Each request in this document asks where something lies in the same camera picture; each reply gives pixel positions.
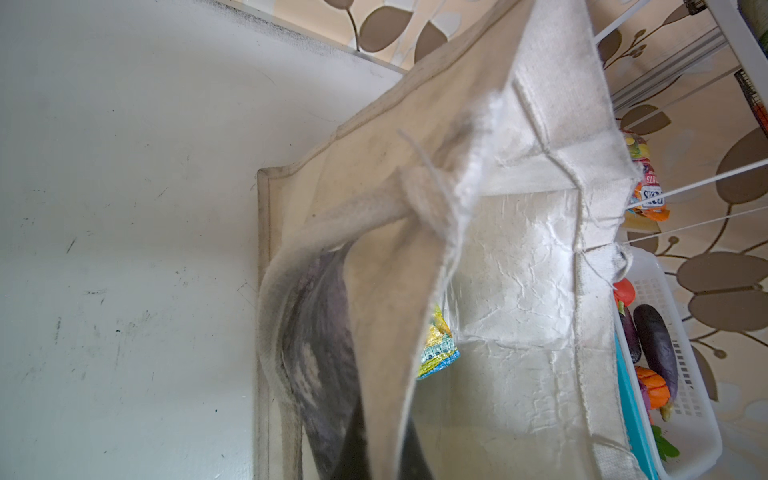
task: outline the wallpaper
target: wallpaper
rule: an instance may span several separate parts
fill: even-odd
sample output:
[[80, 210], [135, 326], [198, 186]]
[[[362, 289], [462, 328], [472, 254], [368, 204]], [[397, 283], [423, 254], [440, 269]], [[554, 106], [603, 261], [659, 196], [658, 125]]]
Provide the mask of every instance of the wallpaper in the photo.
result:
[[[494, 0], [242, 0], [329, 41], [411, 68], [463, 32]], [[587, 0], [594, 30], [633, 2]], [[653, 0], [598, 46], [612, 93], [716, 28], [708, 11], [691, 15], [681, 0]], [[672, 78], [622, 111], [643, 135], [664, 190], [768, 157], [760, 129], [732, 74], [730, 48]], [[676, 101], [722, 75], [722, 79]], [[676, 230], [768, 206], [768, 168], [668, 200]], [[631, 233], [633, 238], [647, 235]], [[768, 209], [638, 242], [667, 272], [723, 436], [723, 455], [706, 480], [757, 480], [768, 472]]]

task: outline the eggplant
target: eggplant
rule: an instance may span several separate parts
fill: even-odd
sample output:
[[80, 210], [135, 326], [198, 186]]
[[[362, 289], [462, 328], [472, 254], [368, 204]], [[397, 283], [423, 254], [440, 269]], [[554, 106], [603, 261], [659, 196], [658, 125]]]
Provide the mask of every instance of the eggplant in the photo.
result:
[[662, 418], [668, 420], [677, 398], [677, 357], [669, 330], [659, 312], [650, 305], [638, 305], [632, 316], [648, 368], [661, 375], [670, 390], [670, 401], [661, 407]]
[[640, 340], [637, 338], [637, 330], [635, 330], [632, 317], [629, 314], [629, 308], [625, 306], [624, 313], [619, 312], [619, 318], [621, 319], [621, 326], [624, 327], [624, 338], [627, 339], [632, 363], [637, 363], [643, 352], [640, 348]]

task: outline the white cable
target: white cable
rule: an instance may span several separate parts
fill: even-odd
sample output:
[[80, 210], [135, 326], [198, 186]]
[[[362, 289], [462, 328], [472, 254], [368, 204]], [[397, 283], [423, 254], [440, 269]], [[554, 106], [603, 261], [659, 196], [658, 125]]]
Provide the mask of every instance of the white cable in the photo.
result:
[[642, 241], [642, 240], [648, 240], [649, 238], [661, 237], [662, 235], [667, 235], [668, 233], [674, 233], [674, 232], [679, 232], [681, 230], [687, 230], [689, 228], [698, 227], [700, 225], [706, 225], [707, 223], [719, 222], [720, 220], [725, 220], [725, 219], [731, 218], [731, 217], [738, 217], [739, 215], [753, 214], [754, 212], [757, 212], [757, 211], [760, 211], [760, 210], [765, 210], [766, 208], [768, 208], [768, 205], [765, 205], [763, 207], [753, 208], [752, 210], [747, 210], [746, 212], [741, 212], [739, 214], [726, 215], [725, 217], [716, 218], [714, 220], [707, 220], [706, 222], [694, 223], [693, 225], [686, 225], [685, 227], [676, 228], [674, 230], [669, 230], [667, 232], [655, 233], [654, 235], [648, 235], [647, 237], [640, 237], [640, 238], [636, 238], [634, 240], [628, 240], [628, 241], [623, 242], [623, 243], [626, 245], [627, 243], [634, 243], [634, 242], [639, 242], [639, 241]]
[[734, 168], [733, 170], [728, 170], [727, 172], [724, 172], [722, 174], [718, 174], [718, 175], [715, 175], [714, 177], [709, 177], [706, 180], [701, 180], [696, 183], [686, 185], [685, 187], [677, 188], [675, 190], [670, 190], [665, 194], [657, 195], [656, 197], [651, 197], [651, 198], [647, 198], [646, 200], [639, 200], [637, 202], [632, 202], [631, 204], [627, 205], [627, 209], [639, 207], [642, 204], [646, 204], [654, 200], [661, 200], [662, 198], [666, 198], [671, 195], [681, 194], [686, 190], [690, 190], [696, 187], [701, 187], [702, 185], [706, 185], [706, 184], [711, 184], [712, 182], [716, 182], [724, 178], [732, 177], [733, 175], [742, 174], [746, 171], [754, 170], [755, 168], [764, 167], [765, 165], [768, 165], [768, 158], [765, 158], [761, 161], [757, 161], [753, 164], [744, 165], [743, 167]]
[[695, 94], [695, 93], [697, 93], [699, 91], [702, 91], [704, 88], [709, 87], [710, 85], [712, 85], [716, 81], [722, 80], [723, 78], [727, 77], [728, 75], [732, 75], [732, 74], [736, 73], [740, 68], [741, 68], [741, 66], [734, 67], [734, 68], [731, 68], [729, 71], [725, 71], [725, 72], [717, 75], [715, 78], [712, 78], [712, 79], [704, 82], [703, 84], [701, 84], [698, 87], [694, 88], [693, 90], [689, 91], [685, 95], [683, 95], [681, 97], [678, 97], [678, 98], [675, 98], [674, 100], [672, 100], [668, 104], [664, 105], [663, 107], [657, 108], [656, 110], [652, 111], [651, 113], [649, 113], [649, 114], [647, 114], [647, 115], [645, 115], [643, 117], [640, 117], [637, 120], [633, 121], [629, 125], [627, 125], [625, 127], [622, 127], [622, 129], [623, 130], [631, 129], [632, 127], [634, 127], [635, 125], [639, 124], [643, 120], [651, 118], [655, 114], [661, 113], [662, 111], [664, 111], [665, 108], [669, 108], [669, 107], [671, 107], [674, 104], [678, 104], [678, 103], [682, 102], [683, 100], [685, 100], [686, 98], [690, 97], [691, 95], [693, 95], [693, 94]]
[[627, 11], [619, 15], [619, 18], [613, 20], [609, 26], [603, 28], [600, 33], [594, 36], [594, 44], [597, 45], [600, 43], [603, 38], [607, 37], [608, 34], [613, 30], [619, 28], [622, 23], [626, 22], [632, 15], [643, 8], [648, 2], [650, 2], [650, 0], [637, 0], [634, 5], [627, 9]]

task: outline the orange pumpkin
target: orange pumpkin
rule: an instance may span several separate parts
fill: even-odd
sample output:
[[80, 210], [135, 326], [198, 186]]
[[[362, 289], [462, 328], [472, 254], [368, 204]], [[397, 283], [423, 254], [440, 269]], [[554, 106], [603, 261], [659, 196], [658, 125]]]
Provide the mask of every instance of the orange pumpkin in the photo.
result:
[[650, 408], [659, 409], [665, 406], [670, 399], [670, 390], [661, 375], [641, 366], [635, 366], [634, 371], [637, 373], [637, 378], [648, 388]]

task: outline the beige fabric bag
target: beige fabric bag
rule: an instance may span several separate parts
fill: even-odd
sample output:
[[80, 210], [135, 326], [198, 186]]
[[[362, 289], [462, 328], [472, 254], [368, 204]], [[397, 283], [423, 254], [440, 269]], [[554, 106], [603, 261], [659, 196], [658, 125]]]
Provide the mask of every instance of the beige fabric bag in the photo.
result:
[[415, 394], [435, 477], [643, 478], [610, 301], [639, 175], [592, 35], [584, 0], [501, 0], [306, 159], [260, 171], [257, 478], [300, 478], [286, 298], [352, 240], [343, 276], [375, 480], [397, 477], [429, 315], [454, 273], [462, 358]]

